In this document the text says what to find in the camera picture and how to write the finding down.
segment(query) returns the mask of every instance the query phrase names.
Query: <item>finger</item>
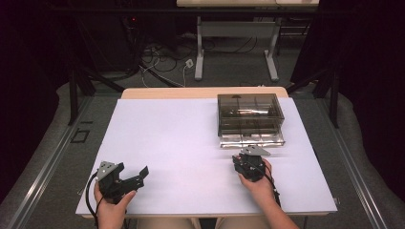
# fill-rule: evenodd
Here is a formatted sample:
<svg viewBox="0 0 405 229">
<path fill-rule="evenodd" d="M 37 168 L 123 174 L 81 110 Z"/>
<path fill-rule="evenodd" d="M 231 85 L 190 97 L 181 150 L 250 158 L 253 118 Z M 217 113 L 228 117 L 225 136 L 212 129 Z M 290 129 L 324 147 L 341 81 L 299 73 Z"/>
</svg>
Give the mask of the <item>finger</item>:
<svg viewBox="0 0 405 229">
<path fill-rule="evenodd" d="M 244 185 L 244 186 L 246 186 L 246 184 L 248 183 L 248 182 L 250 182 L 249 180 L 247 180 L 243 175 L 241 175 L 241 174 L 238 174 L 238 177 L 239 177 L 239 179 L 241 180 L 241 183 Z"/>
<path fill-rule="evenodd" d="M 263 162 L 265 163 L 266 167 L 268 168 L 268 170 L 266 170 L 266 174 L 270 175 L 271 174 L 271 164 L 270 162 L 268 162 L 268 160 L 263 158 Z"/>
<path fill-rule="evenodd" d="M 101 192 L 100 192 L 100 187 L 99 187 L 99 185 L 98 185 L 98 181 L 96 181 L 96 183 L 95 183 L 95 190 L 94 190 L 94 193 L 95 193 L 96 202 L 100 202 L 101 199 L 102 199 L 102 194 L 101 194 Z"/>
<path fill-rule="evenodd" d="M 118 207 L 122 208 L 122 209 L 126 209 L 126 207 L 128 206 L 129 202 L 131 202 L 132 198 L 135 196 L 137 192 L 135 192 L 135 190 L 127 193 L 122 200 L 119 201 L 119 204 L 117 205 Z"/>
</svg>

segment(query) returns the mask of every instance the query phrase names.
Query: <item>black cable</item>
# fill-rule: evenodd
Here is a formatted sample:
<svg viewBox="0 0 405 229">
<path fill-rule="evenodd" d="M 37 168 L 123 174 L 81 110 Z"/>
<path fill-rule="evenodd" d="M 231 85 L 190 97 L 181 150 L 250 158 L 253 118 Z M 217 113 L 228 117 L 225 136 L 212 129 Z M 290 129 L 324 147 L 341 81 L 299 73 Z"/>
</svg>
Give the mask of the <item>black cable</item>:
<svg viewBox="0 0 405 229">
<path fill-rule="evenodd" d="M 177 60 L 175 59 L 174 61 L 175 61 L 175 65 L 174 65 L 172 68 L 168 69 L 168 70 L 160 70 L 160 69 L 156 68 L 156 65 L 153 66 L 153 69 L 156 70 L 156 71 L 158 71 L 158 72 L 161 72 L 161 73 L 172 72 L 172 71 L 175 70 L 176 67 L 177 67 Z"/>
<path fill-rule="evenodd" d="M 159 56 L 168 56 L 168 57 L 170 57 L 170 58 L 172 58 L 172 59 L 174 59 L 174 60 L 183 60 L 183 59 L 185 59 L 186 57 L 188 57 L 188 56 L 191 54 L 191 52 L 194 51 L 194 50 L 193 50 L 192 48 L 190 48 L 190 47 L 187 47 L 187 46 L 184 46 L 184 47 L 186 47 L 186 48 L 189 49 L 190 51 L 188 52 L 188 54 L 186 54 L 186 55 L 183 56 L 183 57 L 175 57 L 175 56 L 169 55 L 169 54 L 160 54 Z"/>
<path fill-rule="evenodd" d="M 153 59 L 154 59 L 154 57 L 155 57 L 154 52 L 152 52 L 152 49 L 149 49 L 149 48 L 146 48 L 145 50 L 150 50 L 150 53 L 151 53 L 151 54 L 150 54 L 150 55 L 151 55 L 151 60 L 146 61 L 146 60 L 143 59 L 144 56 L 147 56 L 147 55 L 148 55 L 148 54 L 146 54 L 145 52 L 143 52 L 143 55 L 142 55 L 141 60 L 142 60 L 144 63 L 150 64 L 150 63 L 152 63 L 152 61 L 153 61 Z"/>
<path fill-rule="evenodd" d="M 101 200 L 97 203 L 97 207 L 96 207 L 96 216 L 97 216 L 97 212 L 98 212 L 98 206 L 100 205 L 101 201 L 104 199 L 104 197 L 101 198 Z M 96 221 L 96 227 L 98 228 L 98 217 L 95 217 L 95 221 Z"/>
<path fill-rule="evenodd" d="M 110 60 L 108 60 L 108 58 L 104 55 L 103 51 L 101 50 L 101 48 L 98 46 L 98 44 L 96 43 L 96 41 L 94 40 L 94 38 L 92 37 L 92 35 L 90 34 L 90 32 L 87 30 L 85 24 L 83 23 L 83 21 L 81 19 L 77 19 L 78 22 L 80 23 L 79 26 L 81 26 L 81 28 L 86 31 L 87 36 L 89 37 L 90 41 L 92 42 L 93 46 L 96 47 L 96 49 L 98 50 L 98 53 L 100 54 L 100 56 L 102 57 L 102 59 L 110 66 L 112 67 L 115 71 L 117 72 L 125 72 L 125 71 L 121 71 L 119 69 L 117 69 L 111 62 Z M 128 71 L 126 74 L 121 75 L 121 76 L 116 76 L 116 77 L 112 77 L 109 78 L 112 81 L 119 81 L 122 79 L 126 79 L 129 78 L 131 76 L 133 76 L 136 73 L 135 68 L 131 69 L 130 71 Z"/>
<path fill-rule="evenodd" d="M 150 74 L 152 74 L 156 79 L 160 80 L 162 83 L 166 84 L 169 87 L 172 88 L 178 88 L 179 86 L 168 81 L 167 79 L 161 77 L 160 75 L 156 74 L 152 70 L 148 69 L 143 63 L 139 63 L 140 67 L 143 68 L 144 70 L 148 71 Z"/>
<path fill-rule="evenodd" d="M 252 40 L 252 38 L 253 38 L 253 37 L 250 37 L 249 39 L 247 39 L 247 41 L 246 41 L 240 48 L 238 48 L 238 49 L 235 50 L 235 51 L 226 52 L 226 51 L 214 51 L 214 50 L 209 50 L 209 51 L 206 51 L 206 52 L 210 52 L 210 53 L 247 53 L 247 52 L 252 51 L 252 50 L 256 47 L 256 44 L 257 44 L 257 37 L 255 37 L 255 43 L 254 43 L 253 47 L 250 48 L 248 51 L 239 52 L 239 50 L 241 50 L 243 47 L 245 47 L 245 46 L 247 45 L 247 43 L 249 43 L 249 41 Z"/>
<path fill-rule="evenodd" d="M 271 175 L 270 169 L 267 166 L 266 166 L 266 168 L 268 169 L 268 172 Z M 276 185 L 274 185 L 273 177 L 268 177 L 268 175 L 266 175 L 266 174 L 265 174 L 265 176 L 268 179 L 268 181 L 270 181 L 271 185 L 273 186 L 274 198 L 276 199 L 277 204 L 281 207 L 280 193 L 277 191 Z"/>
<path fill-rule="evenodd" d="M 92 174 L 89 181 L 87 182 L 87 185 L 86 185 L 86 205 L 87 205 L 87 208 L 89 209 L 90 213 L 92 214 L 93 218 L 95 218 L 95 227 L 98 228 L 97 214 L 95 213 L 95 211 L 93 211 L 92 205 L 90 205 L 90 201 L 89 201 L 90 184 L 92 183 L 93 179 L 95 179 L 96 176 L 97 176 L 97 172 Z"/>
</svg>

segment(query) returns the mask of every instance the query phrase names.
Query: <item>wire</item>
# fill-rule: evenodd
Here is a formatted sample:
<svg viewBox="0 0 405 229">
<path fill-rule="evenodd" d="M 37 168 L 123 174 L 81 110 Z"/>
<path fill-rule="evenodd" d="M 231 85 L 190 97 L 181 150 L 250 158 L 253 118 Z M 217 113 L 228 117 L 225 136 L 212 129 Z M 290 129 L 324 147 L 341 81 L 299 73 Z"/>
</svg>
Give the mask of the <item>wire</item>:
<svg viewBox="0 0 405 229">
<path fill-rule="evenodd" d="M 268 169 L 268 171 L 270 172 L 270 177 L 266 174 L 266 173 L 263 173 L 263 171 L 262 170 L 260 170 L 256 165 L 254 165 L 254 164 L 252 164 L 250 161 L 247 161 L 247 163 L 249 164 L 249 165 L 251 165 L 252 167 L 254 167 L 257 171 L 259 171 L 263 176 L 265 176 L 267 179 L 268 179 L 268 181 L 270 181 L 270 184 L 272 185 L 272 187 L 273 187 L 273 194 L 274 194 L 274 198 L 276 199 L 276 202 L 277 202 L 277 204 L 281 207 L 281 202 L 280 202 L 280 193 L 277 191 L 277 188 L 276 188 L 276 186 L 274 185 L 274 182 L 273 182 L 273 177 L 271 176 L 271 171 L 270 171 L 270 169 L 266 166 L 266 168 Z"/>
<path fill-rule="evenodd" d="M 99 207 L 99 205 L 100 205 L 100 203 L 101 203 L 102 200 L 104 200 L 104 197 L 102 197 L 101 200 L 100 200 L 100 201 L 98 202 L 98 204 L 97 204 L 97 207 L 96 207 L 96 215 L 97 215 L 97 212 L 98 212 L 98 207 Z"/>
<path fill-rule="evenodd" d="M 90 201 L 89 201 L 90 184 L 92 183 L 93 179 L 95 179 L 96 176 L 97 176 L 97 172 L 92 174 L 89 181 L 87 182 L 87 185 L 86 185 L 86 205 L 87 205 L 87 208 L 89 209 L 90 213 L 92 214 L 93 218 L 95 219 L 95 227 L 98 228 L 97 214 L 95 213 L 95 211 L 93 211 L 92 205 L 90 204 Z"/>
<path fill-rule="evenodd" d="M 147 64 L 152 63 L 152 61 L 153 61 L 153 59 L 154 59 L 153 53 L 154 53 L 154 52 L 151 53 L 151 60 L 146 61 L 146 60 L 143 58 L 144 56 L 146 56 L 146 54 L 145 54 L 145 52 L 143 52 L 143 55 L 142 55 L 142 57 L 141 57 L 142 61 L 143 61 L 144 63 L 147 63 Z"/>
<path fill-rule="evenodd" d="M 176 69 L 176 67 L 177 67 L 177 65 L 178 65 L 178 63 L 177 63 L 177 58 L 176 58 L 176 57 L 173 57 L 173 56 L 171 56 L 171 55 L 163 55 L 163 54 L 158 53 L 157 51 L 153 51 L 153 52 L 152 52 L 152 54 L 151 54 L 151 60 L 150 60 L 150 61 L 144 60 L 143 57 L 142 57 L 142 61 L 143 61 L 144 63 L 151 63 L 151 62 L 154 60 L 154 57 L 156 57 L 156 58 L 159 60 L 159 62 L 164 62 L 164 61 L 166 61 L 166 58 L 164 58 L 164 57 L 169 57 L 169 58 L 171 58 L 171 59 L 174 60 L 174 66 L 173 66 L 173 67 L 170 67 L 170 68 L 167 69 L 167 70 L 160 70 L 160 69 L 158 69 L 158 68 L 157 68 L 158 63 L 155 63 L 152 67 L 150 67 L 150 68 L 153 68 L 154 70 L 156 70 L 156 71 L 158 71 L 158 72 L 161 72 L 161 73 L 168 73 L 168 72 L 171 72 L 171 71 L 173 71 L 174 69 Z"/>
<path fill-rule="evenodd" d="M 237 50 L 235 50 L 235 51 L 226 52 L 226 51 L 213 51 L 213 50 L 208 50 L 208 51 L 206 51 L 206 52 L 212 52 L 212 53 L 247 53 L 247 52 L 252 51 L 252 50 L 256 47 L 256 45 L 257 45 L 257 37 L 255 37 L 255 42 L 254 42 L 253 47 L 251 47 L 248 51 L 243 51 L 243 52 L 239 52 L 239 51 L 240 51 L 243 47 L 245 47 L 252 39 L 253 39 L 253 37 L 248 38 L 247 41 L 245 41 L 244 44 L 243 44 L 240 48 L 238 48 Z"/>
<path fill-rule="evenodd" d="M 115 71 L 117 72 L 123 72 L 121 70 L 118 70 L 108 59 L 107 57 L 104 55 L 103 51 L 101 50 L 101 48 L 96 44 L 96 41 L 94 40 L 94 38 L 92 37 L 92 35 L 90 34 L 89 30 L 87 30 L 86 25 L 83 23 L 83 21 L 81 19 L 77 19 L 78 22 L 81 25 L 81 29 L 83 29 L 87 36 L 89 37 L 89 39 L 92 41 L 92 44 L 94 47 L 96 47 L 96 49 L 98 50 L 98 53 L 100 54 L 101 58 L 110 66 L 112 67 Z M 132 76 L 131 71 L 123 76 L 120 76 L 119 78 L 125 78 L 125 77 L 130 77 Z"/>
<path fill-rule="evenodd" d="M 277 2 L 277 0 L 275 0 L 275 2 L 276 2 L 276 5 L 279 7 L 279 9 L 283 7 Z"/>
<path fill-rule="evenodd" d="M 156 74 L 156 73 L 153 72 L 152 70 L 147 69 L 144 65 L 143 65 L 143 66 L 139 65 L 139 66 L 140 66 L 143 70 L 146 69 L 147 72 L 149 72 L 150 74 L 152 74 L 156 79 L 160 80 L 161 82 L 163 82 L 164 84 L 166 84 L 166 85 L 169 86 L 169 87 L 172 87 L 172 88 L 184 87 L 184 86 L 183 86 L 182 84 L 180 84 L 180 83 L 177 83 L 177 82 L 175 82 L 175 81 L 173 81 L 173 80 L 170 80 L 170 79 L 168 79 L 168 78 L 166 78 L 166 77 L 163 77 L 163 76 L 161 76 L 161 75 L 159 75 L 159 74 Z M 142 75 L 143 85 L 148 88 L 148 86 L 146 86 L 146 84 L 145 84 L 145 82 L 144 82 L 144 80 L 143 80 L 143 77 L 144 77 L 144 75 Z"/>
<path fill-rule="evenodd" d="M 187 68 L 187 65 L 182 68 L 182 81 L 183 81 L 183 87 L 185 88 L 185 68 Z"/>
<path fill-rule="evenodd" d="M 153 65 L 152 66 L 150 66 L 150 67 L 148 67 L 148 68 L 146 68 L 146 69 L 144 69 L 143 70 L 143 72 L 145 72 L 145 71 L 147 71 L 147 70 L 150 70 L 150 69 L 152 69 L 152 68 L 155 68 L 155 66 L 157 66 L 158 64 L 159 64 L 159 62 L 160 62 L 160 57 L 159 57 L 159 53 L 158 52 L 156 52 L 156 51 L 154 51 L 156 54 L 157 54 L 157 59 L 155 59 L 155 61 L 154 61 L 154 63 L 153 63 Z"/>
</svg>

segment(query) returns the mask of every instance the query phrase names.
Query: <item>cable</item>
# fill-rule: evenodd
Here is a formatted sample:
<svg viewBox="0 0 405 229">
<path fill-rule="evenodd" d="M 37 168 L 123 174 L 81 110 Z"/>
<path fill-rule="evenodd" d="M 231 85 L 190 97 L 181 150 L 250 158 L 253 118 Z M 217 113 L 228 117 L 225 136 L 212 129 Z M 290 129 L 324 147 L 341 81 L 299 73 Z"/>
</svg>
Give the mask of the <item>cable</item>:
<svg viewBox="0 0 405 229">
<path fill-rule="evenodd" d="M 187 65 L 182 68 L 182 81 L 183 81 L 183 87 L 185 88 L 185 68 L 187 68 Z"/>
<path fill-rule="evenodd" d="M 276 2 L 276 5 L 278 6 L 279 9 L 283 7 L 277 2 L 277 0 L 275 0 L 275 2 Z"/>
<path fill-rule="evenodd" d="M 97 172 L 92 174 L 89 181 L 87 182 L 87 185 L 86 185 L 86 205 L 87 205 L 87 208 L 89 209 L 90 213 L 92 214 L 93 218 L 95 219 L 95 227 L 98 228 L 97 214 L 95 213 L 95 211 L 93 211 L 92 205 L 90 205 L 90 201 L 89 201 L 90 184 L 92 183 L 93 179 L 95 179 L 96 176 L 97 176 Z"/>
<path fill-rule="evenodd" d="M 143 61 L 144 63 L 151 63 L 151 62 L 154 60 L 154 57 L 156 57 L 156 58 L 158 59 L 158 62 L 156 62 L 156 60 L 155 60 L 153 66 L 149 67 L 148 69 L 152 69 L 152 68 L 153 68 L 154 70 L 156 70 L 156 71 L 158 71 L 158 72 L 161 72 L 161 73 L 171 72 L 172 70 L 176 69 L 176 67 L 177 67 L 177 60 L 176 60 L 174 57 L 172 57 L 172 56 L 170 56 L 170 55 L 161 55 L 161 54 L 159 54 L 159 53 L 158 53 L 158 49 L 157 49 L 156 47 L 155 47 L 155 50 L 156 50 L 156 51 L 153 51 L 152 54 L 151 54 L 151 60 L 150 60 L 150 61 L 145 61 L 145 60 L 143 59 L 143 57 L 142 57 L 142 61 Z M 164 62 L 164 61 L 166 61 L 166 59 L 163 58 L 163 57 L 166 57 L 166 56 L 168 56 L 168 57 L 170 57 L 170 58 L 172 58 L 172 59 L 175 60 L 174 67 L 171 67 L 171 68 L 168 69 L 168 70 L 160 70 L 160 69 L 158 69 L 158 68 L 157 68 L 158 63 L 159 63 L 159 62 Z"/>
<path fill-rule="evenodd" d="M 154 51 L 153 53 L 156 53 L 158 58 L 154 61 L 153 65 L 152 65 L 151 67 L 146 68 L 146 69 L 144 70 L 144 72 L 147 71 L 147 70 L 150 70 L 150 69 L 152 69 L 152 68 L 155 68 L 155 66 L 157 66 L 157 65 L 159 64 L 159 62 L 160 62 L 159 53 L 156 52 L 156 51 Z"/>
<path fill-rule="evenodd" d="M 273 182 L 273 178 L 272 177 L 269 177 L 266 173 L 263 173 L 263 171 L 262 170 L 260 170 L 256 165 L 254 165 L 254 164 L 252 164 L 250 161 L 247 161 L 247 163 L 249 164 L 249 165 L 251 165 L 252 167 L 254 167 L 257 171 L 259 171 L 263 176 L 265 176 L 267 179 L 268 179 L 268 181 L 270 181 L 270 184 L 272 185 L 272 187 L 273 187 L 273 194 L 274 194 L 274 198 L 276 199 L 276 202 L 277 202 L 277 204 L 281 207 L 281 202 L 280 202 L 280 193 L 277 191 L 277 188 L 276 188 L 276 186 L 274 185 L 274 182 Z"/>
<path fill-rule="evenodd" d="M 172 80 L 170 80 L 170 79 L 168 79 L 168 78 L 165 78 L 165 77 L 163 77 L 163 76 L 161 76 L 161 75 L 159 75 L 159 74 L 156 74 L 155 72 L 153 72 L 153 71 L 150 70 L 150 69 L 147 69 L 146 66 L 143 65 L 143 63 L 139 64 L 139 66 L 140 66 L 143 70 L 146 70 L 147 72 L 149 72 L 150 74 L 152 74 L 156 79 L 160 80 L 161 82 L 163 82 L 164 84 L 166 84 L 166 85 L 169 86 L 169 87 L 172 87 L 172 88 L 183 87 L 182 84 L 176 83 L 176 82 L 174 82 L 174 81 L 172 81 Z"/>
<path fill-rule="evenodd" d="M 255 37 L 255 42 L 254 42 L 253 47 L 250 48 L 248 51 L 239 52 L 239 50 L 241 50 L 244 46 L 246 46 L 247 43 L 249 43 L 249 41 L 252 40 L 252 38 L 253 38 L 253 37 L 250 37 L 249 39 L 247 39 L 247 41 L 245 41 L 245 43 L 244 43 L 240 48 L 238 48 L 238 49 L 235 50 L 235 51 L 226 52 L 226 51 L 213 51 L 213 50 L 211 50 L 211 51 L 206 51 L 206 52 L 211 52 L 211 53 L 247 53 L 247 52 L 252 51 L 252 50 L 256 47 L 256 45 L 257 45 L 257 37 Z"/>
<path fill-rule="evenodd" d="M 83 29 L 83 30 L 86 32 L 86 34 L 87 34 L 87 36 L 89 37 L 89 39 L 91 40 L 93 46 L 96 47 L 96 49 L 98 50 L 98 53 L 100 54 L 101 58 L 102 58 L 110 67 L 112 67 L 115 71 L 117 71 L 117 72 L 123 72 L 123 71 L 117 69 L 117 68 L 107 59 L 107 57 L 104 55 L 104 53 L 103 53 L 103 51 L 101 50 L 101 48 L 96 44 L 96 41 L 94 40 L 94 38 L 92 37 L 92 35 L 90 34 L 90 32 L 87 30 L 87 28 L 86 28 L 85 24 L 83 23 L 83 21 L 82 21 L 81 19 L 77 19 L 77 20 L 78 20 L 78 22 L 79 22 L 80 25 L 81 25 L 81 29 Z M 131 70 L 131 71 L 129 71 L 129 72 L 128 72 L 127 74 L 125 74 L 125 75 L 117 76 L 117 77 L 112 77 L 112 78 L 109 78 L 109 79 L 112 80 L 112 81 L 117 81 L 117 80 L 129 78 L 129 77 L 131 77 L 131 76 L 134 75 L 134 74 L 135 74 L 135 73 L 134 73 L 134 70 Z"/>
<path fill-rule="evenodd" d="M 146 83 L 145 83 L 145 74 L 143 73 L 143 72 L 140 72 L 141 73 L 141 75 L 142 75 L 142 83 L 143 83 L 143 86 L 145 86 L 145 88 L 149 88 L 147 85 L 146 85 Z"/>
<path fill-rule="evenodd" d="M 154 48 L 155 48 L 156 51 L 163 49 L 163 47 L 158 48 L 156 46 Z M 170 59 L 172 59 L 174 61 L 174 65 L 173 65 L 173 67 L 170 67 L 169 69 L 163 70 L 163 69 L 159 69 L 158 65 L 155 64 L 153 66 L 153 69 L 160 72 L 160 73 L 168 73 L 168 72 L 171 72 L 171 71 L 175 70 L 178 67 L 178 61 L 185 59 L 186 57 L 190 56 L 191 53 L 193 52 L 193 50 L 191 48 L 189 48 L 189 47 L 186 47 L 186 48 L 189 49 L 189 52 L 186 55 L 181 56 L 181 57 L 174 56 L 172 51 L 170 51 L 170 50 L 168 50 L 168 51 L 170 51 L 170 53 L 172 53 L 172 54 L 161 54 L 161 53 L 158 53 L 158 52 L 154 51 L 155 53 L 158 54 L 158 55 L 156 55 L 156 57 L 160 60 L 160 62 L 165 62 L 167 59 L 165 59 L 163 57 L 168 57 L 168 58 L 170 58 Z M 154 57 L 154 55 L 152 54 L 152 58 L 151 58 L 150 61 L 145 61 L 143 58 L 142 58 L 142 61 L 144 63 L 151 63 L 152 60 L 153 60 L 153 57 Z"/>
<path fill-rule="evenodd" d="M 97 203 L 97 207 L 96 207 L 96 215 L 97 215 L 97 212 L 98 212 L 98 206 L 100 205 L 100 203 L 101 203 L 101 201 L 102 201 L 102 200 L 104 200 L 104 197 L 102 197 L 102 198 L 101 198 L 101 200 L 100 200 L 100 201 Z"/>
</svg>

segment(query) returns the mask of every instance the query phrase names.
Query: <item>hand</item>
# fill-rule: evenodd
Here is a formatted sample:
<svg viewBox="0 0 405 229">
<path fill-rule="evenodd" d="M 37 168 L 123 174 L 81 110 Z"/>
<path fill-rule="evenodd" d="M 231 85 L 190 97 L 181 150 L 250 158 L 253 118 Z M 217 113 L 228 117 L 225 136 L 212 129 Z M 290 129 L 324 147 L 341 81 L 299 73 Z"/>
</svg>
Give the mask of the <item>hand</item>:
<svg viewBox="0 0 405 229">
<path fill-rule="evenodd" d="M 263 162 L 265 163 L 266 167 L 271 170 L 271 164 L 264 158 Z M 269 171 L 268 169 L 266 169 L 266 174 L 271 177 L 271 171 Z M 238 176 L 244 187 L 246 187 L 247 190 L 250 191 L 256 203 L 262 205 L 273 201 L 275 202 L 273 186 L 271 185 L 270 181 L 268 181 L 268 179 L 263 177 L 256 182 L 252 182 L 248 179 L 245 179 L 244 176 L 241 174 L 238 174 Z"/>
<path fill-rule="evenodd" d="M 125 210 L 135 194 L 135 191 L 129 192 L 117 205 L 115 205 L 114 203 L 109 202 L 108 199 L 103 198 L 99 190 L 98 182 L 96 182 L 95 199 L 96 202 L 99 203 L 96 210 L 98 217 L 98 228 L 120 229 L 124 222 Z"/>
</svg>

